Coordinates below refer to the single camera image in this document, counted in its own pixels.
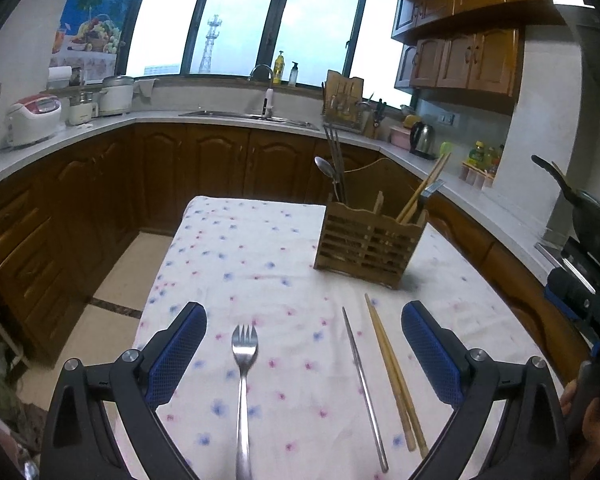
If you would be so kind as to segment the person's right hand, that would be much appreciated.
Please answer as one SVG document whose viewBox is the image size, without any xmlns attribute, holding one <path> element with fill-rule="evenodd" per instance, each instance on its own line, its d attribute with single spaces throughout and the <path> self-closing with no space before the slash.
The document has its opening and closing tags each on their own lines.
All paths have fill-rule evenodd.
<svg viewBox="0 0 600 480">
<path fill-rule="evenodd" d="M 568 382 L 559 403 L 562 414 L 567 416 L 572 408 L 573 399 L 578 390 L 578 381 L 573 379 Z M 585 447 L 574 464 L 581 469 L 592 469 L 600 461 L 600 399 L 594 398 L 585 411 L 582 422 L 582 434 Z"/>
</svg>

